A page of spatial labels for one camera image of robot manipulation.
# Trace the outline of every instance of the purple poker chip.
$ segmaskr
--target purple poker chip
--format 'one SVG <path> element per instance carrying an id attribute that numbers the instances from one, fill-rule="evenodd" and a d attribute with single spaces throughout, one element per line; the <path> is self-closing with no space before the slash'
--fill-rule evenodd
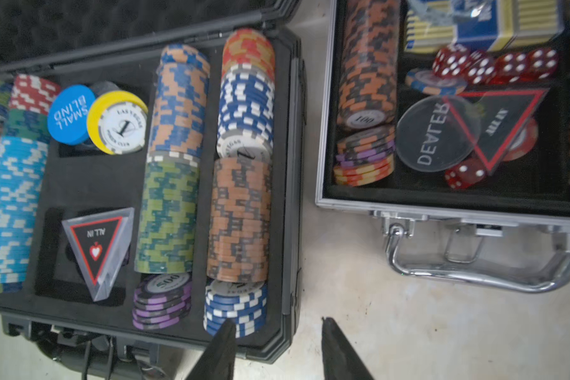
<path id="1" fill-rule="evenodd" d="M 190 299 L 188 299 L 185 302 L 178 303 L 177 305 L 167 309 L 155 310 L 155 311 L 133 309 L 133 313 L 143 318 L 153 318 L 153 317 L 161 317 L 163 315 L 173 314 L 178 310 L 185 308 L 190 308 Z"/>
<path id="2" fill-rule="evenodd" d="M 155 323 L 166 322 L 166 321 L 171 320 L 175 317 L 182 317 L 183 314 L 185 314 L 189 311 L 190 311 L 190 304 L 188 303 L 183 308 L 180 308 L 179 310 L 176 310 L 173 313 L 160 315 L 158 317 L 142 317 L 140 315 L 137 315 L 137 313 L 134 310 L 133 310 L 132 314 L 133 314 L 133 319 L 139 323 L 155 324 Z"/>
<path id="3" fill-rule="evenodd" d="M 148 277 L 135 290 L 134 300 L 145 305 L 167 303 L 192 291 L 188 273 L 159 274 Z"/>
<path id="4" fill-rule="evenodd" d="M 391 141 L 387 142 L 386 144 L 379 145 L 377 147 L 364 150 L 362 152 L 349 152 L 349 153 L 342 153 L 340 155 L 336 155 L 335 159 L 340 161 L 340 162 L 342 162 L 342 161 L 355 161 L 355 160 L 360 160 L 360 159 L 364 159 L 364 158 L 371 157 L 371 156 L 376 156 L 378 153 L 382 153 L 384 151 L 387 151 L 389 149 L 394 149 L 394 148 L 395 148 L 395 141 L 391 140 Z"/>
<path id="5" fill-rule="evenodd" d="M 157 311 L 157 310 L 163 310 L 163 309 L 168 309 L 171 307 L 174 307 L 175 305 L 178 305 L 182 302 L 186 302 L 187 300 L 190 299 L 190 294 L 184 294 L 182 297 L 175 299 L 175 300 L 171 300 L 165 303 L 154 303 L 152 305 L 147 305 L 145 303 L 139 303 L 136 300 L 133 300 L 133 305 L 135 305 L 135 308 L 138 310 L 143 310 L 143 311 Z"/>
<path id="6" fill-rule="evenodd" d="M 381 153 L 378 153 L 377 155 L 365 157 L 365 158 L 362 158 L 359 160 L 340 161 L 340 165 L 342 167 L 365 165 L 366 163 L 372 163 L 372 162 L 376 162 L 376 161 L 380 161 L 382 159 L 385 159 L 388 155 L 392 154 L 394 151 L 395 151 L 395 147 L 392 147 L 392 148 L 389 148 L 389 149 L 387 149 Z"/>
<path id="7" fill-rule="evenodd" d="M 133 325 L 137 327 L 139 330 L 158 330 L 161 328 L 173 326 L 176 323 L 179 323 L 181 320 L 180 317 L 175 317 L 173 319 L 166 320 L 165 322 L 161 323 L 141 323 L 133 320 Z"/>

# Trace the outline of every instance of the white floor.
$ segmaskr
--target white floor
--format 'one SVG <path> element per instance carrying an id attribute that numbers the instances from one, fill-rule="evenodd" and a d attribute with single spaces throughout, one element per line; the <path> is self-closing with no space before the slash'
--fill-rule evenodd
<path id="1" fill-rule="evenodd" d="M 308 76 L 302 224 L 300 326 L 274 365 L 237 360 L 235 379 L 322 379 L 321 318 L 330 316 L 376 379 L 570 379 L 570 284 L 524 295 L 395 274 L 383 254 L 379 221 L 314 206 L 328 4 L 303 0 L 290 28 L 303 41 Z M 528 231 L 488 244 L 486 254 L 548 251 Z M 444 232 L 419 225 L 409 251 L 442 252 Z M 200 356 L 187 351 L 184 379 Z M 77 379 L 23 338 L 0 330 L 0 379 Z"/>

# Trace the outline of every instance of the die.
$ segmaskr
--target die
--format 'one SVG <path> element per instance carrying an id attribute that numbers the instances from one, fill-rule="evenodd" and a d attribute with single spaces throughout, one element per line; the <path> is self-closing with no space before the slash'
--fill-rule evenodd
<path id="1" fill-rule="evenodd" d="M 490 84 L 503 85 L 519 80 L 528 70 L 528 56 L 525 53 L 507 53 L 496 59 L 496 75 Z"/>
<path id="2" fill-rule="evenodd" d="M 483 85 L 496 75 L 496 64 L 487 52 L 476 50 L 469 56 L 471 65 L 463 72 L 470 85 Z"/>
<path id="3" fill-rule="evenodd" d="M 464 189 L 486 178 L 486 170 L 478 158 L 470 158 L 446 170 L 444 177 L 450 188 Z"/>
<path id="4" fill-rule="evenodd" d="M 541 47 L 528 54 L 528 70 L 522 74 L 525 82 L 546 79 L 557 70 L 559 55 L 549 47 Z"/>
<path id="5" fill-rule="evenodd" d="M 471 65 L 471 51 L 461 44 L 449 44 L 442 47 L 433 61 L 433 73 L 440 78 L 462 76 Z"/>

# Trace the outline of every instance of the heart symbol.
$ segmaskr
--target heart symbol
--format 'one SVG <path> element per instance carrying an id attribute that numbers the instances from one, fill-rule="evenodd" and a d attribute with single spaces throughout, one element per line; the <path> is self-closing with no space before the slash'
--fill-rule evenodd
<path id="1" fill-rule="evenodd" d="M 101 247 L 101 244 L 98 244 L 97 242 L 95 242 L 94 246 L 91 246 L 91 249 L 89 249 L 89 252 L 91 253 L 91 257 L 93 258 L 93 260 L 97 261 L 97 259 L 99 258 L 99 255 L 101 255 L 102 250 L 103 250 L 103 248 Z"/>

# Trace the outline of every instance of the red poker chip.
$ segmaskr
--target red poker chip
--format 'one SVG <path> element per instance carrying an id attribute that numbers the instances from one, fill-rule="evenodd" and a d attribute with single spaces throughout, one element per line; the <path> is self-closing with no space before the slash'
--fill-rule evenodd
<path id="1" fill-rule="evenodd" d="M 19 74 L 15 78 L 8 108 L 48 116 L 48 111 L 60 92 L 61 87 L 50 80 Z"/>
<path id="2" fill-rule="evenodd" d="M 539 139 L 539 126 L 533 117 L 528 119 L 528 123 L 519 133 L 519 136 L 513 141 L 509 147 L 509 151 L 504 156 L 503 161 L 513 161 L 526 155 L 534 148 L 536 141 Z"/>

